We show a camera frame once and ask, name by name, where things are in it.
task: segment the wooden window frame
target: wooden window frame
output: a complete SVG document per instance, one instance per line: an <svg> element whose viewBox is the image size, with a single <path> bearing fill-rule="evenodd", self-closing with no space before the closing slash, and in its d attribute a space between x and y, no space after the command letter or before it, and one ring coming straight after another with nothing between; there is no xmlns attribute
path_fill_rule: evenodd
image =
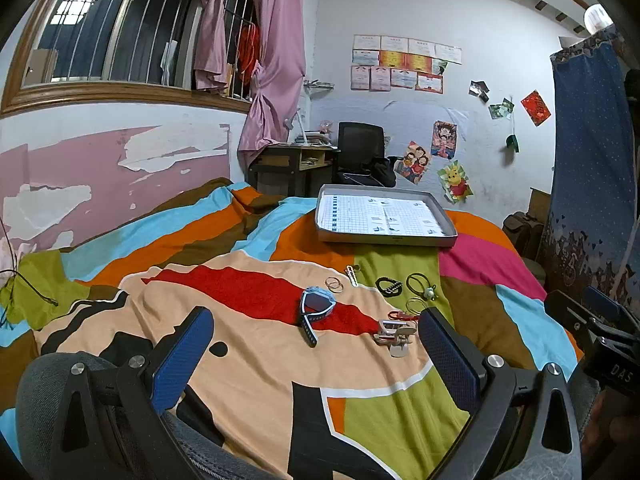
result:
<svg viewBox="0 0 640 480"><path fill-rule="evenodd" d="M57 0L39 0L20 36L4 84L0 117L79 103L126 102L186 105L248 113L251 103L205 91L147 83L100 81L42 84L23 88L31 50Z"/></svg>

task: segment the desk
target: desk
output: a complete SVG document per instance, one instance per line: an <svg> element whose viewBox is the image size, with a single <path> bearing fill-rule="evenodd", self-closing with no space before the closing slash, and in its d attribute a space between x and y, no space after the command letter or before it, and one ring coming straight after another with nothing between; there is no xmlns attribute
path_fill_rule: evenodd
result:
<svg viewBox="0 0 640 480"><path fill-rule="evenodd" d="M272 144L249 166L249 184L258 189L258 173L279 173L288 177L287 196L296 196L296 183L299 176L305 179L304 196L309 196L311 188L310 173L320 168L332 168L332 181L338 171L339 150L328 146L300 146L296 144ZM303 166L304 158L317 158L313 166Z"/></svg>

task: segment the suitcase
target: suitcase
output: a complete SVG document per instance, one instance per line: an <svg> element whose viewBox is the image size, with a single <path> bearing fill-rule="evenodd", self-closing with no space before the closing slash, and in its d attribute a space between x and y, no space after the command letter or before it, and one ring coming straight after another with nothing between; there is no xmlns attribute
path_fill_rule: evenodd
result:
<svg viewBox="0 0 640 480"><path fill-rule="evenodd" d="M502 224L503 232L518 254L529 260L536 259L544 228L544 223L522 211L507 216Z"/></svg>

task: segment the bed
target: bed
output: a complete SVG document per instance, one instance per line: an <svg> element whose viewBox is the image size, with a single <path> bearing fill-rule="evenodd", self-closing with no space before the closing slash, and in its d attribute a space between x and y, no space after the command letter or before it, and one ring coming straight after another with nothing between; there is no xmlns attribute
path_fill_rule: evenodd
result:
<svg viewBox="0 0 640 480"><path fill-rule="evenodd" d="M202 305L214 337L179 418L282 478L424 480L468 413L417 339L393 358L372 338L378 320L412 296L384 298L376 279L412 272L430 278L434 306L484 354L522 368L555 361L571 374L580 351L545 315L545 291L493 224L447 211L459 233L450 249L329 245L318 241L315 206L220 178L79 246L25 256L20 272L58 306L15 283L11 326L0 329L0 429L9 443L17 383L37 355L83 350L121 365ZM344 275L354 264L358 287ZM330 276L344 291L314 323L311 348L298 302ZM5 287L1 304L7 295Z"/></svg>

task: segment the pink curtain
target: pink curtain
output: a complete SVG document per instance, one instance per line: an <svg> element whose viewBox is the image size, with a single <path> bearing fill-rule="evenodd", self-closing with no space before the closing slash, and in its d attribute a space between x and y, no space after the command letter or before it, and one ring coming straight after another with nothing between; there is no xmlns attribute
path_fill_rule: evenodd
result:
<svg viewBox="0 0 640 480"><path fill-rule="evenodd" d="M196 88L219 91L226 86L225 0L202 0L202 6L193 60Z"/></svg>
<svg viewBox="0 0 640 480"><path fill-rule="evenodd" d="M272 142L287 140L284 120L296 111L305 76L302 0L254 0L260 56L251 79L253 103L238 150L247 164Z"/></svg>

